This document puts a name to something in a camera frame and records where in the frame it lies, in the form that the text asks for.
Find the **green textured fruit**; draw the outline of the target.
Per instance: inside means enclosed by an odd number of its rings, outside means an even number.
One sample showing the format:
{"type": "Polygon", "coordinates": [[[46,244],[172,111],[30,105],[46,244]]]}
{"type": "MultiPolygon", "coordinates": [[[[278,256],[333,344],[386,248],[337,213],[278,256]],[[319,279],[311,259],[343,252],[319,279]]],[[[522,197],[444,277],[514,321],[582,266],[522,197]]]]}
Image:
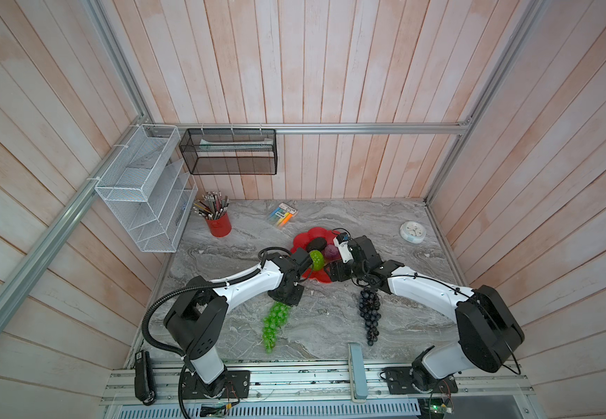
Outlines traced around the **green textured fruit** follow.
{"type": "Polygon", "coordinates": [[[313,251],[310,251],[309,256],[312,260],[312,271],[313,272],[322,271],[324,269],[324,266],[326,263],[323,253],[318,250],[313,250],[313,251]]]}

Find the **purple round fruit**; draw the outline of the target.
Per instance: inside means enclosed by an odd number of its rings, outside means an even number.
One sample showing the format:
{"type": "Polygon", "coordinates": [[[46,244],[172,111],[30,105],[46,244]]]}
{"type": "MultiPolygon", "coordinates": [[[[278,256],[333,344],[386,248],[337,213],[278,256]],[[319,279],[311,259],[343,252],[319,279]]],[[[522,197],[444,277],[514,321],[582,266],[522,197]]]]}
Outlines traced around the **purple round fruit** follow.
{"type": "Polygon", "coordinates": [[[322,251],[322,254],[327,262],[341,258],[339,249],[333,244],[328,244],[322,251]]]}

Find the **dark avocado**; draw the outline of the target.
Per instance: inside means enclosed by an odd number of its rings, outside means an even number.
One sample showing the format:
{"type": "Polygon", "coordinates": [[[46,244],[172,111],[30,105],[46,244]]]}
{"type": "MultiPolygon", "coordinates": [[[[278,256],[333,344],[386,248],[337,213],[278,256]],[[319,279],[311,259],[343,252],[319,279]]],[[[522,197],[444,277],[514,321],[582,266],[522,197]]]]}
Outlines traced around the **dark avocado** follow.
{"type": "Polygon", "coordinates": [[[324,252],[326,247],[327,247],[327,240],[325,239],[325,237],[316,237],[316,238],[313,238],[308,243],[308,245],[306,246],[306,250],[308,252],[312,252],[312,251],[324,252]]]}

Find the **red flower-shaped fruit bowl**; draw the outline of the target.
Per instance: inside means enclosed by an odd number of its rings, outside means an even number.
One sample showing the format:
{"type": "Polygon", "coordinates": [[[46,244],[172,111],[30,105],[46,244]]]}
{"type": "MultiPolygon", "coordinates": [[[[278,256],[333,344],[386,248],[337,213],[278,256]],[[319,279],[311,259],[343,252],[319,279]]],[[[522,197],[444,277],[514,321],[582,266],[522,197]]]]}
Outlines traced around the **red flower-shaped fruit bowl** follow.
{"type": "MultiPolygon", "coordinates": [[[[306,250],[306,246],[308,245],[308,243],[316,237],[325,237],[325,239],[327,240],[327,244],[334,244],[334,238],[341,232],[347,232],[349,234],[349,232],[343,228],[328,230],[322,227],[313,227],[307,232],[303,232],[294,238],[291,253],[295,253],[298,248],[303,248],[306,250]]],[[[330,262],[326,261],[324,269],[319,272],[313,272],[311,267],[304,273],[303,279],[313,279],[317,282],[324,284],[334,283],[327,276],[327,264],[329,264],[330,262]]]]}

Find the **green grape bunch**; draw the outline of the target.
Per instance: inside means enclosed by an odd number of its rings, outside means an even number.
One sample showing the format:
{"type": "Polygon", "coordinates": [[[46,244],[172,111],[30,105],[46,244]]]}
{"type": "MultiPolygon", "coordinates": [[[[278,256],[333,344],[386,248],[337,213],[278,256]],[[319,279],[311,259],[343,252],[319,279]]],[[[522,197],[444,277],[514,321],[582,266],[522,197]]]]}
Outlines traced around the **green grape bunch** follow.
{"type": "Polygon", "coordinates": [[[291,307],[280,302],[274,302],[268,314],[263,319],[262,340],[268,354],[273,352],[280,330],[287,324],[291,307]]]}

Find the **dark purple grape bunch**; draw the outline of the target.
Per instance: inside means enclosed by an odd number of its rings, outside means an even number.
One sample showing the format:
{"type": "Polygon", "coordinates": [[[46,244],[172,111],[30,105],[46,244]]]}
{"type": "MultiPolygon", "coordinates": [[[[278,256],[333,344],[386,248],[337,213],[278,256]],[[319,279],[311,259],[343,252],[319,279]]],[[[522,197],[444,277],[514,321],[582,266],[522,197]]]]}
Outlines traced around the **dark purple grape bunch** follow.
{"type": "Polygon", "coordinates": [[[379,338],[379,321],[381,319],[380,308],[381,300],[376,290],[364,288],[360,292],[358,303],[359,315],[363,320],[366,329],[367,344],[372,347],[379,338]]]}

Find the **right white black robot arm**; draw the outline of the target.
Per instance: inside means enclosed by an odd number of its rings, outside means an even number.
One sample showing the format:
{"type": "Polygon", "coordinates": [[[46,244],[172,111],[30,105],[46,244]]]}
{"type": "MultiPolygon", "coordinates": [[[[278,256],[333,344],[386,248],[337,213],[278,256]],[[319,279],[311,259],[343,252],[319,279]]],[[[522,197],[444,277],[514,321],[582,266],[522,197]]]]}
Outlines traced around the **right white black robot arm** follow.
{"type": "Polygon", "coordinates": [[[404,393],[437,392],[456,373],[473,368],[496,373],[516,358],[525,334],[496,289],[455,286],[384,260],[365,236],[342,233],[334,238],[334,246],[341,258],[325,268],[333,281],[353,280],[367,298],[383,292],[412,300],[457,327],[457,342],[428,347],[405,370],[385,368],[385,378],[401,385],[404,393]]]}

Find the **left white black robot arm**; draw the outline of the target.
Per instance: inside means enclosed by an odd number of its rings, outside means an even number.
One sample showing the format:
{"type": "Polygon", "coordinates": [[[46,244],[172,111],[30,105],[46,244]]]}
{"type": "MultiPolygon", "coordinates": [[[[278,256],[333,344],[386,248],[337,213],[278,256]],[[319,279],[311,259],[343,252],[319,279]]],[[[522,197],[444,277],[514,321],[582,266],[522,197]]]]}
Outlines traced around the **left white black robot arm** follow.
{"type": "Polygon", "coordinates": [[[145,312],[142,338],[152,347],[176,354],[183,366],[179,375],[177,398],[184,418],[190,412],[184,405],[184,386],[198,384],[200,396],[208,399],[235,397],[226,365],[216,349],[226,315],[252,298],[268,293],[276,302],[293,307],[299,304],[305,273],[313,268],[310,254],[281,247],[266,247],[258,253],[259,263],[251,269],[223,279],[207,280],[201,276],[186,286],[156,300],[145,312]],[[164,316],[163,325],[174,344],[156,339],[149,323],[166,302],[173,305],[164,316]]]}

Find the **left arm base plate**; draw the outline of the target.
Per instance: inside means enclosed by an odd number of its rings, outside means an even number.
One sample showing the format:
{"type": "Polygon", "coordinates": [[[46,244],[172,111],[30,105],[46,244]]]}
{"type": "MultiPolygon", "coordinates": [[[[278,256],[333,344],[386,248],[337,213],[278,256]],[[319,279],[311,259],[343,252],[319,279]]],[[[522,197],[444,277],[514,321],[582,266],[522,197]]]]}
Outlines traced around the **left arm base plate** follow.
{"type": "Polygon", "coordinates": [[[242,400],[248,397],[251,381],[249,370],[226,370],[217,380],[206,384],[197,373],[185,370],[180,375],[178,397],[181,400],[242,400]]]}

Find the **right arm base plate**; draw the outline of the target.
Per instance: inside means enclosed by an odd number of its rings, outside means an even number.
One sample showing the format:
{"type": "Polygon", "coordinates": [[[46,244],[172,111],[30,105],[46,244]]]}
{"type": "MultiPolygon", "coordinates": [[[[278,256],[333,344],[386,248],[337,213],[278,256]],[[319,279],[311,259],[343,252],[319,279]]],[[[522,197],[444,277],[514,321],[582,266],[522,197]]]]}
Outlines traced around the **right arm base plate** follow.
{"type": "Polygon", "coordinates": [[[388,367],[381,372],[391,395],[450,395],[458,393],[458,384],[453,375],[436,379],[421,368],[388,367]]]}

